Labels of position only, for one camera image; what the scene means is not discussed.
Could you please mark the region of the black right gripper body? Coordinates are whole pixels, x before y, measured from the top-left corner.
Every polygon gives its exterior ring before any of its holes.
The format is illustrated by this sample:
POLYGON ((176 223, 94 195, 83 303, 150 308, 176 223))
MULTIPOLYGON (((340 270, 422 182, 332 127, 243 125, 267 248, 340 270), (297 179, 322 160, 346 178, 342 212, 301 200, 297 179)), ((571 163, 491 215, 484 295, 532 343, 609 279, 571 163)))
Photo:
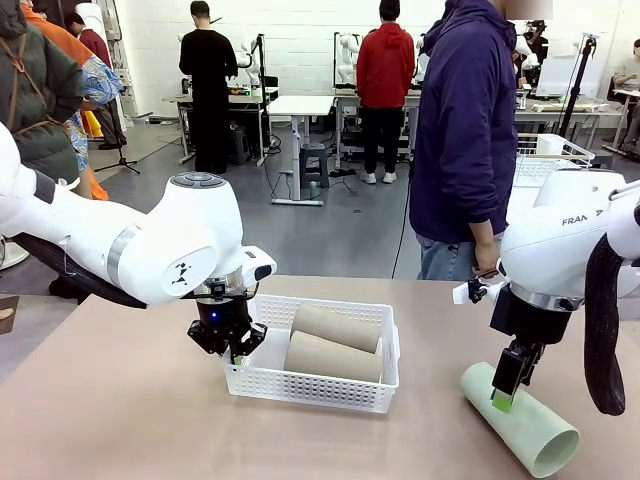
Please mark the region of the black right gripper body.
POLYGON ((571 311, 531 305, 504 286, 495 301, 490 327, 512 338, 509 349, 517 355, 539 357, 547 345, 562 340, 571 315, 571 311))

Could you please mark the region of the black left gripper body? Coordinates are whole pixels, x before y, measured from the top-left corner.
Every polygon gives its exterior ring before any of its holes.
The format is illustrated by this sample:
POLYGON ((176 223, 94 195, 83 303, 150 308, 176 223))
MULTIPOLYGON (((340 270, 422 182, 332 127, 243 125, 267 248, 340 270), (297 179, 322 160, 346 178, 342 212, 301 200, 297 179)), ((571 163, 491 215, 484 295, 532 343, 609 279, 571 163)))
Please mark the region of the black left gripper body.
POLYGON ((234 338, 243 336, 250 328, 252 320, 246 298, 199 299, 196 306, 199 318, 195 322, 224 331, 228 336, 229 346, 234 338))

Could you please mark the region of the person's right hand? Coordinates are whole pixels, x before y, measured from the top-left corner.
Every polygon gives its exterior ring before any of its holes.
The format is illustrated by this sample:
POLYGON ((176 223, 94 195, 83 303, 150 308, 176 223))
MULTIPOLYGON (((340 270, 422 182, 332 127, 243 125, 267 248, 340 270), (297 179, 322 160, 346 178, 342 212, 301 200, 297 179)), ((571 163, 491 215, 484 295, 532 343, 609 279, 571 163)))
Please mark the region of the person's right hand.
POLYGON ((498 274, 499 245, 496 241, 477 243, 475 245, 475 258, 477 265, 473 268, 476 276, 481 278, 493 278, 498 274))

